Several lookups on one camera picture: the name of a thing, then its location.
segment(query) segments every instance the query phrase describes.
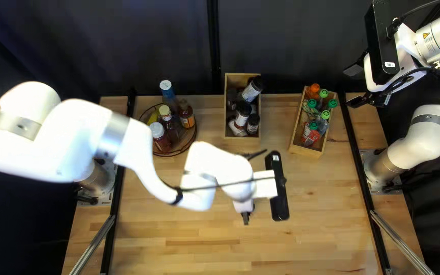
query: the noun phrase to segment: white lid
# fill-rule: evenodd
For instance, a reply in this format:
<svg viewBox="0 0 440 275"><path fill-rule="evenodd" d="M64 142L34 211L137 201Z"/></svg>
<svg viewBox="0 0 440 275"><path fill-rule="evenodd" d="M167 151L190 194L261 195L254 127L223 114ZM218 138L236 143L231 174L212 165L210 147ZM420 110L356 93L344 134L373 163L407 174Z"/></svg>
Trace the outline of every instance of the white lid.
<svg viewBox="0 0 440 275"><path fill-rule="evenodd" d="M149 126L153 138L160 138L164 135L164 127L159 122L152 122Z"/></svg>
<svg viewBox="0 0 440 275"><path fill-rule="evenodd" d="M159 88L162 90L169 90L171 88L172 84L169 80L162 80L159 84Z"/></svg>

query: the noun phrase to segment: condiment bottle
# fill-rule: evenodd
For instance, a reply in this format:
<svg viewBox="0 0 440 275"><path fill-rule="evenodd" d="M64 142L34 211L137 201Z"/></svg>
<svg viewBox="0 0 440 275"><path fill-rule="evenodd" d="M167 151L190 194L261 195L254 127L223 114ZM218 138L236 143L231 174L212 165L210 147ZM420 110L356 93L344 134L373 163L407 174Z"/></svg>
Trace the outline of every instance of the condiment bottle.
<svg viewBox="0 0 440 275"><path fill-rule="evenodd" d="M169 80L162 80L159 88L162 92L162 102L169 105L173 113L177 114L177 99L171 82Z"/></svg>
<svg viewBox="0 0 440 275"><path fill-rule="evenodd" d="M237 116L234 122L234 126L237 129L244 129L251 111L252 111L252 107L248 103L239 102L237 104Z"/></svg>
<svg viewBox="0 0 440 275"><path fill-rule="evenodd" d="M328 101L327 105L325 105L325 107L322 109L322 111L329 111L331 112L332 109L334 109L335 107L337 107L337 100L336 99L331 99Z"/></svg>
<svg viewBox="0 0 440 275"><path fill-rule="evenodd" d="M328 128L328 122L327 119L331 116L331 113L329 111L323 111L319 117L315 120L315 123L317 123L318 132L320 135L324 135Z"/></svg>
<svg viewBox="0 0 440 275"><path fill-rule="evenodd" d="M184 128L192 128L195 125L195 116L193 115L193 109L188 104L186 99L180 100L180 120L181 125Z"/></svg>
<svg viewBox="0 0 440 275"><path fill-rule="evenodd" d="M247 120L246 131L249 134L256 134L259 128L260 116L258 114L251 114Z"/></svg>
<svg viewBox="0 0 440 275"><path fill-rule="evenodd" d="M176 144L180 140L180 135L173 121L173 116L171 115L169 106L162 105L159 107L159 113L162 118L162 125L166 130L169 141L171 141L172 144Z"/></svg>
<svg viewBox="0 0 440 275"><path fill-rule="evenodd" d="M317 83L314 83L308 88L307 94L305 95L305 97L307 99L318 100L320 98L320 96L318 95L319 90L320 90L320 85L318 85Z"/></svg>
<svg viewBox="0 0 440 275"><path fill-rule="evenodd" d="M320 96L320 99L318 100L316 109L320 110L322 108L322 104L324 103L324 98L328 96L328 91L325 89L321 89L318 95Z"/></svg>
<svg viewBox="0 0 440 275"><path fill-rule="evenodd" d="M162 124L159 122L153 122L150 124L149 128L152 131L152 138L154 139L154 144L157 148L162 152L171 151L171 142L165 134Z"/></svg>
<svg viewBox="0 0 440 275"><path fill-rule="evenodd" d="M264 88L264 81L260 76L256 76L249 82L247 87L241 93L241 96L247 103L251 103L254 98L264 90Z"/></svg>
<svg viewBox="0 0 440 275"><path fill-rule="evenodd" d="M312 144L320 139L320 133L317 131L317 123L305 122L305 128L303 130L302 142L303 146L312 146Z"/></svg>

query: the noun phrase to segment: bottle label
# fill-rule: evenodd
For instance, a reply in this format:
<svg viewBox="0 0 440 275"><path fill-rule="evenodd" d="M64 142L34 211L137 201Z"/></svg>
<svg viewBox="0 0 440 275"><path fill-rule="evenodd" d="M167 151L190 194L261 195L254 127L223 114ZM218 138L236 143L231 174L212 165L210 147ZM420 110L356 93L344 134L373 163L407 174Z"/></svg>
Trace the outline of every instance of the bottle label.
<svg viewBox="0 0 440 275"><path fill-rule="evenodd" d="M251 83L249 83L249 85L242 92L242 98L248 103L251 103L254 100L254 98L256 98L260 94L260 91L254 89Z"/></svg>
<svg viewBox="0 0 440 275"><path fill-rule="evenodd" d="M254 133L256 133L257 132L257 129L259 128L259 124L258 125L255 125L255 126L252 126L252 125L250 125L250 123L247 123L247 132L248 133L252 133L252 134L254 134Z"/></svg>
<svg viewBox="0 0 440 275"><path fill-rule="evenodd" d="M181 124L184 128L191 128L195 125L195 116L191 115L188 117L182 117L181 118Z"/></svg>
<svg viewBox="0 0 440 275"><path fill-rule="evenodd" d="M247 122L249 116L242 116L241 114L237 113L237 118L235 119L235 124L238 126L244 126Z"/></svg>

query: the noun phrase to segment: silver joint ring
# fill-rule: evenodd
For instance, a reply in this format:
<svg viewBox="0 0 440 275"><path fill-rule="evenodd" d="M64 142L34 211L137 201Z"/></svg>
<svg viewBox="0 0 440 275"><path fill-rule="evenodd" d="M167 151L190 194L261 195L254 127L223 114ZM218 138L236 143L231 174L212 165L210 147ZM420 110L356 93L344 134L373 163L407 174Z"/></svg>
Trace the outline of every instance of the silver joint ring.
<svg viewBox="0 0 440 275"><path fill-rule="evenodd" d="M17 134L31 141L35 140L42 125L31 119L0 112L0 129Z"/></svg>
<svg viewBox="0 0 440 275"><path fill-rule="evenodd" d="M413 125L415 123L419 122L434 122L440 125L440 116L436 115L420 115L416 116L412 119L412 122L410 122L410 125Z"/></svg>
<svg viewBox="0 0 440 275"><path fill-rule="evenodd" d="M130 118L113 112L96 149L95 157L114 159L127 131Z"/></svg>

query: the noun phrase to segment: metal rail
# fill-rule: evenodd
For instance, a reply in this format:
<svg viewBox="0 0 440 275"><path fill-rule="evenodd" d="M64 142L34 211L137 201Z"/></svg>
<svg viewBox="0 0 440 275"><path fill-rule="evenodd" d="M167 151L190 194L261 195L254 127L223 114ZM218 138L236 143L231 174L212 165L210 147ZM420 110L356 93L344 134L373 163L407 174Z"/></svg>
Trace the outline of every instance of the metal rail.
<svg viewBox="0 0 440 275"><path fill-rule="evenodd" d="M396 247L400 249L405 257L414 265L414 267L424 275L435 275L434 272L420 259L415 252L413 252L410 247L400 238L400 236L393 230L393 228L374 210L370 211L371 218L378 224L390 237L390 239L395 243Z"/></svg>
<svg viewBox="0 0 440 275"><path fill-rule="evenodd" d="M101 226L91 243L89 243L89 246L81 255L74 268L72 268L72 271L69 273L69 275L78 275L81 273L94 251L98 248L99 244L108 233L109 229L115 224L115 217L115 215L111 215L106 219L105 223Z"/></svg>

